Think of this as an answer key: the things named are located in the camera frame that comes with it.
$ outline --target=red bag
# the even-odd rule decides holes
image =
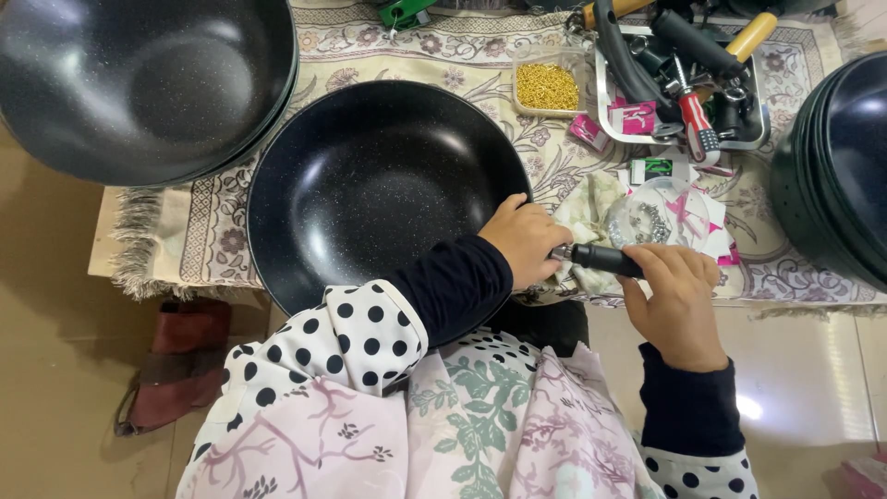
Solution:
[[[129,437],[211,404],[222,382],[231,306],[198,298],[161,306],[145,365],[133,376],[114,417],[114,434]],[[127,401],[132,399],[121,421]]]

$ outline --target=black wok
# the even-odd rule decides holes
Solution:
[[[476,234],[521,192],[531,191],[520,157],[476,107],[422,83],[356,84],[300,111],[259,160],[249,248],[293,314],[317,305],[326,285],[380,278],[441,240]]]
[[[53,169],[115,186],[194,178],[284,106],[287,0],[9,0],[0,114]]]

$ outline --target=navy sleeve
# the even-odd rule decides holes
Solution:
[[[650,343],[639,349],[640,399],[647,408],[642,446],[698,457],[734,455],[745,447],[732,359],[723,370],[693,373],[666,365]]]
[[[482,325],[511,295],[511,266],[478,235],[438,243],[412,265],[384,279],[410,302],[428,332],[444,345]]]

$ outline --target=person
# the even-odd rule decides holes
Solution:
[[[462,337],[448,329],[558,267],[546,255],[572,235],[525,201],[509,197],[479,234],[384,279],[327,287],[263,344],[234,348],[177,497],[757,499],[710,258],[624,248],[653,290],[618,278],[648,341],[640,435],[586,333],[546,329],[557,320],[505,331],[496,318]],[[557,305],[497,317],[515,307],[576,317]],[[579,341],[563,352],[563,337]]]

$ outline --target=floral tablecloth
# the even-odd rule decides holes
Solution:
[[[478,106],[499,123],[523,159],[536,201],[553,211],[594,170],[626,168],[645,147],[611,143],[601,154],[567,132],[568,123],[516,115],[511,105],[511,54],[522,44],[566,44],[566,12],[434,11],[421,28],[382,36],[367,4],[293,2],[302,66],[287,118],[325,93],[357,82],[406,79],[431,83]],[[641,23],[628,19],[624,22]],[[711,20],[727,32],[745,21]],[[734,155],[732,178],[703,176],[727,206],[727,229],[742,264],[723,267],[718,297],[832,304],[884,303],[887,296],[826,271],[797,254],[773,218],[767,200],[768,159],[801,102],[841,65],[829,24],[781,21],[763,45],[767,105],[773,136],[760,151]],[[589,102],[591,108],[596,102]],[[134,297],[187,294],[215,286],[261,287],[246,237],[246,199],[256,157],[212,178],[162,190],[130,189],[113,232],[126,249],[113,279]],[[580,297],[576,283],[541,283],[520,294],[527,304],[567,298],[620,305],[617,294]]]

